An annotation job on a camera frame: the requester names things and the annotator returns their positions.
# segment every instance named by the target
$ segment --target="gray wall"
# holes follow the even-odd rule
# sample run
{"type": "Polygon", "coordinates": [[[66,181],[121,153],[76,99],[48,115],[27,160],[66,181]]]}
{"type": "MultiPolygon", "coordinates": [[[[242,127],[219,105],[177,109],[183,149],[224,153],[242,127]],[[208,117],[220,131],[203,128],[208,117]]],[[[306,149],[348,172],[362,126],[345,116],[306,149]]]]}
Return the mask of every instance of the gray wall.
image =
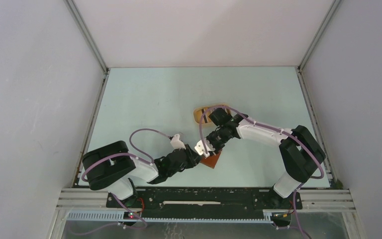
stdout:
{"type": "Polygon", "coordinates": [[[62,0],[0,0],[0,238],[45,238],[102,76],[62,0]]]}
{"type": "Polygon", "coordinates": [[[304,75],[340,179],[382,238],[382,1],[344,1],[304,75]]]}

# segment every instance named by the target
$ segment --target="white table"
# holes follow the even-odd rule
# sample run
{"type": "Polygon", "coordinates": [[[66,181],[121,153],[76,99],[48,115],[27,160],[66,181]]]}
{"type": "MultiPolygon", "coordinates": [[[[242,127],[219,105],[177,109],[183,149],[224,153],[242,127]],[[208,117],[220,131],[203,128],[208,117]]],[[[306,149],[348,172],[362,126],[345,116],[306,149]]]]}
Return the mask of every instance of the white table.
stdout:
{"type": "MultiPolygon", "coordinates": [[[[128,139],[139,128],[182,132],[193,148],[199,140],[193,110],[217,103],[261,122],[289,128],[300,124],[313,133],[294,67],[112,68],[88,151],[124,140],[130,152],[138,153],[128,139]]],[[[203,134],[214,129],[204,128],[203,134]]],[[[154,158],[173,150],[168,139],[154,132],[139,132],[133,142],[154,158]]],[[[199,164],[156,186],[271,187],[284,171],[279,148],[232,139],[215,169],[199,164]]],[[[135,186],[152,186],[133,181],[135,186]]],[[[87,183],[80,180],[79,185],[87,183]]],[[[310,179],[305,187],[330,185],[325,177],[310,179]]]]}

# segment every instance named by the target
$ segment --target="wall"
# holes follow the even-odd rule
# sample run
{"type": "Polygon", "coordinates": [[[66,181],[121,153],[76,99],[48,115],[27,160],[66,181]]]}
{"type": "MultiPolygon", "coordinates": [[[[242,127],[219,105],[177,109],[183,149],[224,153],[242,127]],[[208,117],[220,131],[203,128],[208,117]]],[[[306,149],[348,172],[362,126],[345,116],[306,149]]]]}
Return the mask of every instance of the wall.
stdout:
{"type": "Polygon", "coordinates": [[[76,0],[109,67],[296,66],[333,0],[76,0]]]}
{"type": "Polygon", "coordinates": [[[102,71],[62,0],[0,0],[0,238],[45,238],[102,71]]]}
{"type": "Polygon", "coordinates": [[[304,74],[340,179],[382,238],[382,1],[344,1],[304,74]]]}

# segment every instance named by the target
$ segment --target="white wall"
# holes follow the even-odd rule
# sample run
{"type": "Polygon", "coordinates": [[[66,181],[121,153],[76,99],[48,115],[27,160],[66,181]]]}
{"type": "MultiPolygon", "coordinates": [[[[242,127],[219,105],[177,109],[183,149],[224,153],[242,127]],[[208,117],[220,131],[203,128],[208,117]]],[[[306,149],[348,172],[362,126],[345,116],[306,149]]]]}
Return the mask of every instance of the white wall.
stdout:
{"type": "Polygon", "coordinates": [[[333,0],[76,0],[109,67],[296,66],[333,0]]]}
{"type": "Polygon", "coordinates": [[[0,238],[45,238],[102,72],[62,0],[0,0],[0,238]]]}
{"type": "Polygon", "coordinates": [[[304,73],[331,160],[382,238],[382,1],[344,1],[304,73]]]}

